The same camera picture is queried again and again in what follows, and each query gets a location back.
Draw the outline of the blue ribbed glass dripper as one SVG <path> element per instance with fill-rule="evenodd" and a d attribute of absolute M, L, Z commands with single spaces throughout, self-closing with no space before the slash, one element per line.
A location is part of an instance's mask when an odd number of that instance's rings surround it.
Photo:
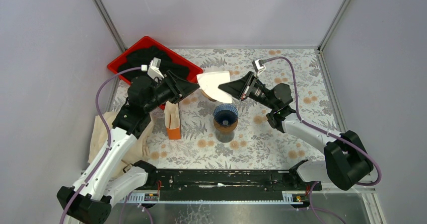
<path fill-rule="evenodd" d="M 238 111 L 230 104 L 221 104 L 214 109 L 214 121 L 220 126 L 231 126 L 238 121 Z"/>

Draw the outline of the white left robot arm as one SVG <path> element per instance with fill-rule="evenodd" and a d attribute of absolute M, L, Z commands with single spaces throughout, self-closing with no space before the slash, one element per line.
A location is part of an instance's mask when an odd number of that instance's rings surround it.
<path fill-rule="evenodd" d="M 199 88 L 168 71 L 159 80 L 149 76 L 134 78 L 127 89 L 127 99 L 109 127 L 104 118 L 107 139 L 87 169 L 71 187 L 62 186 L 57 199 L 63 208 L 60 223 L 74 218 L 81 223 L 104 223 L 114 205 L 127 194 L 142 187 L 151 189 L 156 176 L 133 166 L 111 181 L 124 155 L 137 142 L 151 122 L 150 113 L 167 102 L 179 103 Z"/>

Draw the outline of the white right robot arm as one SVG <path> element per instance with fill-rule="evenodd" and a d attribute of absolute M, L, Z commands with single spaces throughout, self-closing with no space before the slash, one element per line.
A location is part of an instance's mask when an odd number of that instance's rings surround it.
<path fill-rule="evenodd" d="M 223 83 L 218 88 L 233 98 L 250 98 L 271 111 L 266 115 L 273 129 L 301 139 L 324 154 L 324 160 L 304 162 L 289 175 L 290 186 L 301 190 L 309 182 L 330 182 L 341 190 L 359 185 L 373 169 L 366 150 L 353 131 L 330 131 L 304 120 L 290 104 L 293 102 L 290 86 L 280 83 L 268 89 L 253 72 L 239 80 Z"/>

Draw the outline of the orange coffee filter box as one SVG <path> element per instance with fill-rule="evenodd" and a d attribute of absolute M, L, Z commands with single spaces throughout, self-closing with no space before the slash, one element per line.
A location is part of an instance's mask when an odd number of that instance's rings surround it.
<path fill-rule="evenodd" d="M 179 105 L 171 102 L 166 102 L 165 109 L 165 127 L 170 140 L 181 139 L 181 122 L 179 115 Z"/>

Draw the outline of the red plastic tray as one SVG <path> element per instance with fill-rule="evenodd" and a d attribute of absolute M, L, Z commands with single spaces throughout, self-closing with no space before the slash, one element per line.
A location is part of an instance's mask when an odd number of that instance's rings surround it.
<path fill-rule="evenodd" d="M 126 62 L 126 56 L 130 54 L 131 52 L 141 49 L 141 48 L 149 48 L 151 46 L 157 46 L 159 49 L 166 51 L 166 53 L 173 59 L 174 62 L 177 64 L 187 66 L 190 69 L 190 74 L 187 77 L 187 81 L 192 83 L 197 83 L 197 75 L 203 73 L 203 69 L 199 66 L 195 65 L 194 63 L 190 62 L 189 60 L 185 59 L 175 51 L 167 48 L 163 44 L 159 43 L 158 41 L 154 40 L 153 38 L 149 36 L 144 36 L 141 38 L 137 43 L 133 44 L 130 48 L 125 50 L 121 55 L 119 55 L 117 58 L 115 58 L 112 62 L 110 62 L 107 65 L 107 68 L 113 72 L 118 73 L 118 67 Z"/>

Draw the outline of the black cloth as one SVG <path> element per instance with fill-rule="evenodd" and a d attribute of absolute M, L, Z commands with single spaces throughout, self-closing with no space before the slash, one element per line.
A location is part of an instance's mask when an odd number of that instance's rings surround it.
<path fill-rule="evenodd" d="M 165 73 L 170 70 L 176 76 L 187 79 L 190 74 L 190 69 L 187 66 L 177 64 L 166 53 L 166 51 L 159 49 L 157 46 L 149 48 L 137 49 L 126 56 L 126 62 L 118 67 L 118 72 L 124 71 L 129 68 L 140 67 L 141 65 L 149 66 L 153 58 L 161 60 L 159 70 Z"/>

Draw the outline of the beige cloth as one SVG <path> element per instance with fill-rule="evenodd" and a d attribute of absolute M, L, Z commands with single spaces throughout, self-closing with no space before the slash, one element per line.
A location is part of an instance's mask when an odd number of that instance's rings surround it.
<path fill-rule="evenodd" d="M 111 179 L 116 179 L 124 174 L 124 170 L 129 167 L 130 164 L 136 163 L 140 160 L 147 160 L 148 155 L 150 154 L 149 148 L 147 147 L 147 139 L 151 135 L 153 128 L 155 125 L 155 121 L 152 119 L 152 116 L 150 116 L 150 122 L 148 126 L 145 128 L 139 139 L 136 141 L 136 143 L 126 152 L 126 154 L 123 156 L 121 161 L 119 162 L 118 166 L 115 168 L 115 170 L 112 173 Z M 90 164 L 101 147 L 103 146 L 104 142 L 107 140 L 107 132 L 106 128 L 101 121 L 101 118 L 99 115 L 95 117 L 94 120 L 94 127 L 93 132 L 91 136 L 90 141 L 90 148 L 89 148 L 89 156 L 88 156 L 88 163 Z"/>

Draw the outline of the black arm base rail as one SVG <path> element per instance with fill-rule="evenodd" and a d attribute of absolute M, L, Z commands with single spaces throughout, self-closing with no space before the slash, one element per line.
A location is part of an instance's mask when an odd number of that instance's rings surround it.
<path fill-rule="evenodd" d="M 319 191 L 321 184 L 306 182 L 289 170 L 232 169 L 157 169 L 148 168 L 147 182 L 138 187 L 157 195 L 159 201 L 173 202 L 304 202 L 311 189 Z"/>

